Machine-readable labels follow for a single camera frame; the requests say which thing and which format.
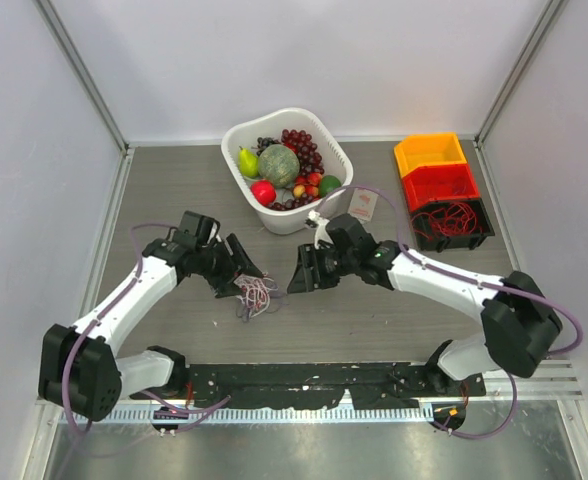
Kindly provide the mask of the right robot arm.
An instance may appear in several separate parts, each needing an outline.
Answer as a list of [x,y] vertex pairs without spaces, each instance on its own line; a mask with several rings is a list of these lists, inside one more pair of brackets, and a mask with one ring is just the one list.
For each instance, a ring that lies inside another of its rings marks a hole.
[[312,213],[314,240],[299,246],[290,294],[336,287],[341,278],[426,297],[477,321],[480,333],[447,340],[424,366],[431,391],[446,395],[469,377],[503,370],[529,378],[549,354],[562,322],[527,274],[476,274],[434,261],[394,240],[376,241],[353,216]]

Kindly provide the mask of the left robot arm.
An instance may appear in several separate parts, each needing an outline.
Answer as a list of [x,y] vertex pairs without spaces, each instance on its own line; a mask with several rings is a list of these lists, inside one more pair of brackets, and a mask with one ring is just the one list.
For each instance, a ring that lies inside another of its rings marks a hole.
[[55,324],[43,337],[38,395],[68,417],[103,420],[122,398],[156,390],[179,397],[188,384],[184,355],[153,346],[127,358],[126,338],[163,297],[191,276],[217,298],[236,297],[241,276],[262,278],[234,234],[221,238],[212,217],[186,211],[166,235],[137,248],[136,264],[105,299],[71,326]]

